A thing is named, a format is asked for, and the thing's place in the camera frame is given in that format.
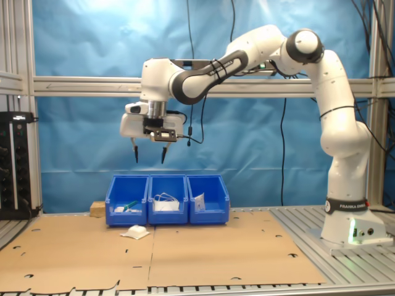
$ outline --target metal table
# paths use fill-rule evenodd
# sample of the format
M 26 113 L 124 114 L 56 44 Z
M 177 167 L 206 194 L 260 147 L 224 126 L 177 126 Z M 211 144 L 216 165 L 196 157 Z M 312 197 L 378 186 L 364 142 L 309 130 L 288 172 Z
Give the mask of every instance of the metal table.
M 395 248 L 371 247 L 363 250 L 339 251 L 330 256 L 307 234 L 322 227 L 325 212 L 321 206 L 234 208 L 234 212 L 268 210 L 289 232 L 296 245 L 310 258 L 326 279 L 326 284 L 264 286 L 199 286 L 162 287 L 146 290 L 72 290 L 59 296 L 129 296 L 156 295 L 395 295 Z M 377 213 L 387 224 L 395 223 L 395 215 Z M 23 221 L 0 221 L 0 245 L 10 239 Z M 29 296 L 29 292 L 4 293 L 1 296 Z

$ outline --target blue curtain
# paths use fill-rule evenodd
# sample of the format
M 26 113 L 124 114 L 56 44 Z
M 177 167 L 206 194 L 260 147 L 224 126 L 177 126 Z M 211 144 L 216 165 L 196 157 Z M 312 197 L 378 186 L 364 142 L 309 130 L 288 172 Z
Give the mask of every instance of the blue curtain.
M 230 42 L 230 0 L 190 0 L 195 59 L 219 58 Z M 285 36 L 300 28 L 318 33 L 340 56 L 350 78 L 368 76 L 362 22 L 350 1 L 235 0 L 233 38 L 266 24 Z M 36 74 L 140 77 L 151 57 L 190 59 L 186 0 L 33 0 Z M 136 98 L 39 97 L 44 210 L 85 212 L 104 200 L 114 174 L 221 174 L 233 207 L 280 204 L 283 99 L 209 99 L 205 140 L 170 147 L 119 135 L 125 104 Z M 189 114 L 172 99 L 169 109 Z M 194 108 L 200 139 L 201 103 Z M 288 99 L 285 205 L 323 204 L 331 158 L 320 147 L 318 108 L 309 98 Z

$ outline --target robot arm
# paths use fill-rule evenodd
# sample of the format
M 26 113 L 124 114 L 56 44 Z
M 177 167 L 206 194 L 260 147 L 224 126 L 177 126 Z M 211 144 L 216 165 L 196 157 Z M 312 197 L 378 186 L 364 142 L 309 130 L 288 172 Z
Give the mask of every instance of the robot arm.
M 213 86 L 266 60 L 275 62 L 285 75 L 305 70 L 312 82 L 321 115 L 321 146 L 333 157 L 322 238 L 337 245 L 392 241 L 384 223 L 367 208 L 364 180 L 370 134 L 356 121 L 346 72 L 336 53 L 324 51 L 319 37 L 308 29 L 287 39 L 276 26 L 257 28 L 230 43 L 222 58 L 197 70 L 184 70 L 169 59 L 147 60 L 140 101 L 125 107 L 120 129 L 122 136 L 132 138 L 136 159 L 134 138 L 168 142 L 162 162 L 170 143 L 182 138 L 184 118 L 167 114 L 169 97 L 195 104 Z

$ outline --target cardboard sheet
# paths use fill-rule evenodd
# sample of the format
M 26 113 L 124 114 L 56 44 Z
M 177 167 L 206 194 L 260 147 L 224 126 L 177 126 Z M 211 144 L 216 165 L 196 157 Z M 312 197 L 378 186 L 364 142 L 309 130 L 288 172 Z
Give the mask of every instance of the cardboard sheet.
M 0 291 L 59 294 L 146 289 L 153 228 L 141 240 L 108 229 L 105 218 L 46 216 L 0 252 Z
M 149 286 L 323 283 L 269 212 L 232 213 L 226 226 L 157 228 Z

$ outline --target blue plastic storage bin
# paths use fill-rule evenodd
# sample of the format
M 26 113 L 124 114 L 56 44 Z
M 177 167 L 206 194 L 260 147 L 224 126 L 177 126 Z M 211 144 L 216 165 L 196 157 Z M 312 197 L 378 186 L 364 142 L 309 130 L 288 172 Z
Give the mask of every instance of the blue plastic storage bin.
M 147 224 L 147 196 L 149 176 L 114 175 L 106 196 L 106 223 L 109 226 L 133 226 Z M 141 212 L 114 212 L 137 200 L 132 209 Z
M 220 175 L 187 176 L 191 224 L 225 224 L 229 220 L 229 193 Z M 195 197 L 204 193 L 206 210 L 195 211 Z
M 167 193 L 175 197 L 179 203 L 179 211 L 154 211 L 154 197 Z M 148 222 L 157 224 L 188 223 L 188 191 L 185 175 L 152 175 L 149 179 Z

